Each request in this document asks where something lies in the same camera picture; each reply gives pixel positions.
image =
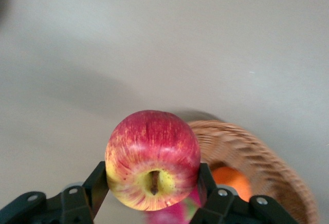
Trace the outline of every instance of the screw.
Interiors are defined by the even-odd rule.
[[[257,200],[257,203],[259,203],[261,205],[267,205],[268,204],[266,199],[263,198],[263,197],[258,197],[256,200]]]
[[[72,188],[68,191],[69,194],[74,194],[74,193],[77,193],[77,192],[78,192],[77,188]]]
[[[38,195],[32,195],[32,196],[29,196],[29,198],[27,199],[29,202],[32,202],[34,200],[36,200],[38,198]]]
[[[218,194],[220,195],[220,196],[222,196],[222,197],[226,197],[228,194],[227,194],[227,191],[225,191],[225,190],[223,190],[223,189],[220,189],[219,191],[218,191]]]

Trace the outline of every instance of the pink object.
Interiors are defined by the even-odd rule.
[[[158,211],[145,211],[147,224],[188,224],[200,206],[197,187],[183,201]]]

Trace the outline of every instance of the bolt head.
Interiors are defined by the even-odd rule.
[[[38,195],[34,194],[32,196],[29,196],[28,199],[27,199],[27,201],[28,202],[32,202],[32,201],[36,200],[37,198],[38,198]]]
[[[218,191],[218,194],[222,197],[226,197],[228,195],[227,191],[223,190],[223,189],[220,189]]]
[[[258,197],[257,199],[257,203],[261,204],[261,205],[267,205],[268,202],[264,197]]]

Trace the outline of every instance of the apple bottom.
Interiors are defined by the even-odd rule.
[[[158,172],[156,194],[151,191],[154,172]],[[164,209],[182,201],[192,192],[196,181],[197,174],[189,174],[186,178],[177,170],[170,173],[162,168],[135,172],[133,175],[126,176],[125,183],[121,180],[113,180],[107,174],[107,182],[113,195],[124,205],[143,211]]]
[[[183,201],[158,211],[145,211],[146,224],[189,224],[201,206],[197,186]]]

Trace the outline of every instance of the woven basket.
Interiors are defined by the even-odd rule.
[[[279,202],[300,224],[318,224],[315,199],[303,180],[248,131],[218,120],[189,122],[210,169],[229,166],[250,181],[253,195]]]

